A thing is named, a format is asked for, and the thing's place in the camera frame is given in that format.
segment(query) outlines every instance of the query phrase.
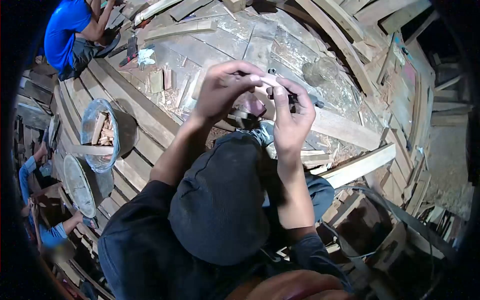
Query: shoe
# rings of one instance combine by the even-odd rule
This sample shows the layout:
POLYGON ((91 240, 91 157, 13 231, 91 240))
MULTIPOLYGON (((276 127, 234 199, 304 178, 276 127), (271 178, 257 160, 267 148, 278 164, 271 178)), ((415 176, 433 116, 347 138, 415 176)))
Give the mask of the shoe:
POLYGON ((274 122, 270 120, 260 121, 259 128, 252 130, 242 130, 253 136, 262 147, 267 147, 273 143, 273 126, 274 122))

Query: hand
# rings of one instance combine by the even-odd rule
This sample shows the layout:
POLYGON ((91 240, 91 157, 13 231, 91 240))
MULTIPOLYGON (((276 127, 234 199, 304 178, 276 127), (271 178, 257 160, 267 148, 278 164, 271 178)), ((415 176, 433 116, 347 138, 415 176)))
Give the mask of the hand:
POLYGON ((302 86, 281 77, 277 77, 276 81, 282 86, 273 88, 276 108, 274 143, 279 163, 290 165, 300 160, 303 142, 316 114, 307 91, 302 86), (295 113, 290 113, 288 92, 297 95, 295 113))
POLYGON ((204 79, 192 115, 213 125, 226 117, 241 94, 262 86, 265 73, 243 60, 232 60, 212 66, 204 79))
POLYGON ((33 204, 32 207, 30 208, 30 211, 32 212, 32 217, 34 220, 38 218, 38 204, 33 204))

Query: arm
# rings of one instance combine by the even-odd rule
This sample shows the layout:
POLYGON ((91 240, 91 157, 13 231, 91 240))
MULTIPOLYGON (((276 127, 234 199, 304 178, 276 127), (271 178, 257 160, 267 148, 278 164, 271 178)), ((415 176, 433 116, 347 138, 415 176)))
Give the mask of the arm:
POLYGON ((95 21, 95 16, 92 15, 90 23, 87 27, 81 31, 81 34, 89 41, 98 41, 105 31, 105 26, 107 26, 108 18, 112 12, 113 5, 115 0, 108 0, 107 5, 103 9, 103 13, 100 15, 98 22, 95 21))
POLYGON ((308 192, 300 151, 315 119, 315 110, 307 91, 294 82, 277 78, 282 86, 273 89, 276 121, 274 143, 278 156, 277 172, 283 183, 285 202, 277 207, 280 224, 288 230, 292 242, 307 233, 316 233, 312 200, 308 192), (296 94, 296 112, 290 113, 288 92, 296 94))
POLYGON ((211 67, 205 76, 197 105, 172 144, 150 171, 150 180, 177 186, 185 172, 204 152, 210 129, 231 110, 238 96, 261 86, 264 72, 254 65, 232 60, 211 67))

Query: plastic bucket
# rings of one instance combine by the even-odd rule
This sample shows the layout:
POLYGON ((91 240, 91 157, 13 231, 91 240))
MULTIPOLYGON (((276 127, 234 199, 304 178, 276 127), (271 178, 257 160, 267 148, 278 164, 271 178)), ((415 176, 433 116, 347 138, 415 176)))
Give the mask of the plastic bucket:
POLYGON ((81 144, 92 142, 96 119, 100 112, 109 113, 112 120, 113 154, 103 156, 85 155, 84 157, 94 172, 103 173, 113 167, 117 157, 132 150, 135 144, 137 124, 131 115, 118 109, 113 109, 105 99, 95 99, 85 109, 82 118, 81 144))
POLYGON ((113 172, 93 172, 85 160, 71 154, 63 160, 63 172, 70 198, 82 214, 95 217, 96 208, 113 190, 113 172))

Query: sandal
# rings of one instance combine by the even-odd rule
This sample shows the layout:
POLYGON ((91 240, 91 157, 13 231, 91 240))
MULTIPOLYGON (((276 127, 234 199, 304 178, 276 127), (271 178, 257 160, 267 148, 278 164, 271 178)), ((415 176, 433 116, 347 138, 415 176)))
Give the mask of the sandal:
POLYGON ((87 217, 83 217, 82 219, 83 223, 87 226, 89 226, 91 229, 98 229, 98 222, 96 221, 96 219, 93 217, 93 218, 87 218, 87 217))

